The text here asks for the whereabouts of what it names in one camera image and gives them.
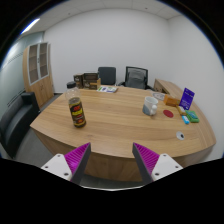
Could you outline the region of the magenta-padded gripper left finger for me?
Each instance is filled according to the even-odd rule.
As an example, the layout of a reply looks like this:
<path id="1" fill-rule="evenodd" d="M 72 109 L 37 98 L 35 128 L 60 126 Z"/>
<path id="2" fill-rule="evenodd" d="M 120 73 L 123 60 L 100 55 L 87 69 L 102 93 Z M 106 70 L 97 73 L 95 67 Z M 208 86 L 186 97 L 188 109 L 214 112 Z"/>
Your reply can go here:
<path id="1" fill-rule="evenodd" d="M 86 143 L 67 154 L 56 154 L 42 169 L 65 180 L 80 184 L 91 153 L 91 144 Z"/>

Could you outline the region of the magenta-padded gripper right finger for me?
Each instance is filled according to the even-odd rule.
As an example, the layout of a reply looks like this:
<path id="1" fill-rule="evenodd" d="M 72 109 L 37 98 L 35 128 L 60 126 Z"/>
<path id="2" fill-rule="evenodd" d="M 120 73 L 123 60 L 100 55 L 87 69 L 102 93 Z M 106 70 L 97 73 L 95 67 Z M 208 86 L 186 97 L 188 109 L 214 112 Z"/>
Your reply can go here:
<path id="1" fill-rule="evenodd" d="M 138 143 L 133 144 L 132 153 L 135 157 L 144 185 L 182 169 L 182 166 L 168 154 L 157 154 Z"/>

